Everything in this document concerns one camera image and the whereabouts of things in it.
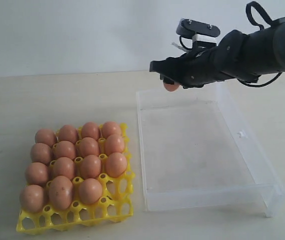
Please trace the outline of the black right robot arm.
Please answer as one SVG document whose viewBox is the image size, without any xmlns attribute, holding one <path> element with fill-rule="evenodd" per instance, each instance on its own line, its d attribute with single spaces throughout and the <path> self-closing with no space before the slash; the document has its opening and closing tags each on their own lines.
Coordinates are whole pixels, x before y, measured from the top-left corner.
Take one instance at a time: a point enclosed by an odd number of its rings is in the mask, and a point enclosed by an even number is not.
<svg viewBox="0 0 285 240">
<path fill-rule="evenodd" d="M 151 61 L 149 70 L 184 88 L 230 79 L 257 83 L 262 75 L 285 72 L 285 21 L 251 34 L 232 30 L 217 46 Z"/>
</svg>

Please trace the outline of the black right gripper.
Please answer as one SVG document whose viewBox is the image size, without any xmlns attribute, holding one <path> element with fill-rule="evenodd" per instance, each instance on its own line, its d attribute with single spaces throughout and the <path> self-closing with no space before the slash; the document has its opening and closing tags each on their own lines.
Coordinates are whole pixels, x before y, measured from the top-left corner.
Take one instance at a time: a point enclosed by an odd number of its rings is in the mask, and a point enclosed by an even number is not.
<svg viewBox="0 0 285 240">
<path fill-rule="evenodd" d="M 149 71 L 158 73 L 164 84 L 181 85 L 185 89 L 202 88 L 207 84 L 234 79 L 215 66 L 216 55 L 217 50 L 212 48 L 195 54 L 185 53 L 179 58 L 153 60 L 149 64 Z"/>
</svg>

